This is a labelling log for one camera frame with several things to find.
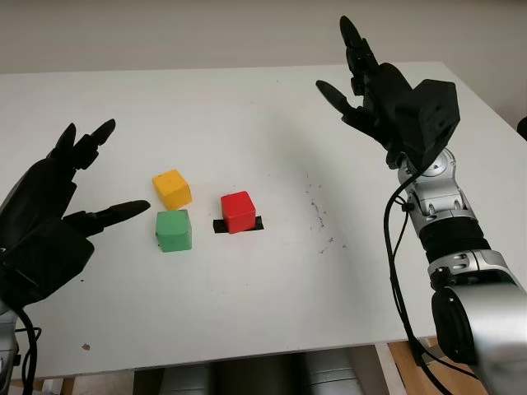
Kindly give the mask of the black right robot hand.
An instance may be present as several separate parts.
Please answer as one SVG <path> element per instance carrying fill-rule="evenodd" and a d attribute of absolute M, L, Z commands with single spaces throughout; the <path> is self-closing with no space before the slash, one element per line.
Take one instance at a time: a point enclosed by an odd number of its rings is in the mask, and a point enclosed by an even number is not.
<path fill-rule="evenodd" d="M 387 150 L 386 164 L 400 166 L 403 143 L 394 120 L 396 101 L 411 91 L 403 74 L 390 63 L 378 63 L 367 40 L 347 16 L 341 16 L 339 27 L 346 46 L 346 59 L 352 74 L 353 94 L 363 98 L 353 107 L 347 97 L 326 81 L 315 85 L 322 96 L 342 115 L 341 120 L 373 138 Z"/>

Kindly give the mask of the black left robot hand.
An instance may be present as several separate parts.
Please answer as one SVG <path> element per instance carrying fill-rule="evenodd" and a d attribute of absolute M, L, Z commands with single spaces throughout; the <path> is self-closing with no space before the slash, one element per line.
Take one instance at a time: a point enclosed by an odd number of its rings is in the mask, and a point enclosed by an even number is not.
<path fill-rule="evenodd" d="M 92 235 L 150 208 L 149 202 L 136 200 L 65 214 L 77 190 L 76 172 L 94 163 L 115 127 L 110 119 L 77 140 L 76 126 L 69 124 L 51 152 L 16 182 L 1 205 L 2 265 L 13 266 L 17 259 L 85 263 L 95 251 Z"/>

